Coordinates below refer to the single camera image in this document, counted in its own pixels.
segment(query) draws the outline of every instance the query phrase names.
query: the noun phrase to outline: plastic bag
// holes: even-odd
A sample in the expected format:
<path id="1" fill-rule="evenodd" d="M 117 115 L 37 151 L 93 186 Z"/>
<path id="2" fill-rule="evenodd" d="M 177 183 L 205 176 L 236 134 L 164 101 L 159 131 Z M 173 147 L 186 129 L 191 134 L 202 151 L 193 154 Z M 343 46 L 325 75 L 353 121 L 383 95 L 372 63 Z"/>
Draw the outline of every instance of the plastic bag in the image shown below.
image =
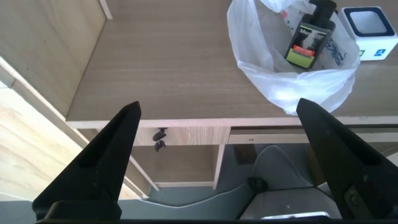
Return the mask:
<path id="1" fill-rule="evenodd" d="M 256 88 L 287 114 L 295 114 L 300 98 L 337 109 L 351 93 L 359 66 L 359 47 L 334 14 L 336 29 L 310 71 L 284 58 L 305 13 L 308 0 L 233 0 L 227 13 L 238 67 Z"/>

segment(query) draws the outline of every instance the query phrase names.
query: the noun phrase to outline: floor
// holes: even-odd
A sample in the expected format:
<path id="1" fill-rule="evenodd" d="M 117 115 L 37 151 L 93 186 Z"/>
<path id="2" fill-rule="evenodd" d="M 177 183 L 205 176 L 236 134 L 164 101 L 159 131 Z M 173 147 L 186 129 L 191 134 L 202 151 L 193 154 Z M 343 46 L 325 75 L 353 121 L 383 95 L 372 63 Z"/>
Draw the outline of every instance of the floor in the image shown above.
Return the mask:
<path id="1" fill-rule="evenodd" d="M 252 197 L 251 189 L 245 184 L 246 178 L 251 175 L 266 180 L 270 190 L 311 186 L 306 146 L 281 144 L 278 147 L 257 145 L 257 154 L 266 150 L 257 157 L 255 165 L 239 166 L 232 146 L 227 146 L 217 190 L 212 190 L 211 187 L 166 188 L 158 192 L 153 190 L 151 203 L 120 201 L 122 218 L 235 219 Z M 0 222 L 33 223 L 35 216 L 30 207 L 30 202 L 0 202 Z"/>

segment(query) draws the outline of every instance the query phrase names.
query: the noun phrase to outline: pump dispenser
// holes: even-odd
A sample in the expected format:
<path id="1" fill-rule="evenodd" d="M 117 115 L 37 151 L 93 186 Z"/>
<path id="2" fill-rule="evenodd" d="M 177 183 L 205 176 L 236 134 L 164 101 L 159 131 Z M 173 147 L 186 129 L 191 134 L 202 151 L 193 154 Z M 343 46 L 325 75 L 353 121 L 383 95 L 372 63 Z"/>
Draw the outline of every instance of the pump dispenser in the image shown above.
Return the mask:
<path id="1" fill-rule="evenodd" d="M 298 24 L 286 53 L 286 60 L 304 69 L 312 68 L 330 40 L 336 24 L 330 20 L 337 5 L 332 0 L 310 0 L 317 6 L 313 14 L 305 14 Z"/>

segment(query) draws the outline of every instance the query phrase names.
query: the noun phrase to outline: drawer front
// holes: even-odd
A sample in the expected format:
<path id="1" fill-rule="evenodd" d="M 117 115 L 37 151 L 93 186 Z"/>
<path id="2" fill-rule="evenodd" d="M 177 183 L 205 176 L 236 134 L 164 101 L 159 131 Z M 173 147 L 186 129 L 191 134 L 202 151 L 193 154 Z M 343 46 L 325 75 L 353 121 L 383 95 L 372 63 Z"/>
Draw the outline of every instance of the drawer front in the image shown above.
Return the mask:
<path id="1" fill-rule="evenodd" d="M 230 127 L 178 127 L 167 128 L 162 138 L 166 146 L 226 144 Z M 153 137 L 159 128 L 138 128 L 135 146 L 153 146 Z"/>
<path id="2" fill-rule="evenodd" d="M 397 128 L 351 129 L 366 142 L 396 142 Z M 231 130 L 228 144 L 308 143 L 302 129 L 237 129 Z"/>

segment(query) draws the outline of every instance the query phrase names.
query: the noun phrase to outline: desk leg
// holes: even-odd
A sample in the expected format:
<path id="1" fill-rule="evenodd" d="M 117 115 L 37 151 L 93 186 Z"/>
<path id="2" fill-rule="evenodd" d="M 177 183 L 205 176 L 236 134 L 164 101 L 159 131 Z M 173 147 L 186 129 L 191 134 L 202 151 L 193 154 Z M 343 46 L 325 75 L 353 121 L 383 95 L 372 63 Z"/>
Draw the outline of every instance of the desk leg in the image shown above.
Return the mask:
<path id="1" fill-rule="evenodd" d="M 224 156 L 224 149 L 225 145 L 219 145 L 218 147 L 215 147 L 214 150 L 214 161 L 213 161 L 213 166 L 214 166 L 214 183 L 213 183 L 213 189 L 215 190 L 217 188 L 217 183 L 218 183 L 218 178 L 220 177 L 220 171 L 221 171 L 221 164 L 223 162 L 223 156 Z"/>

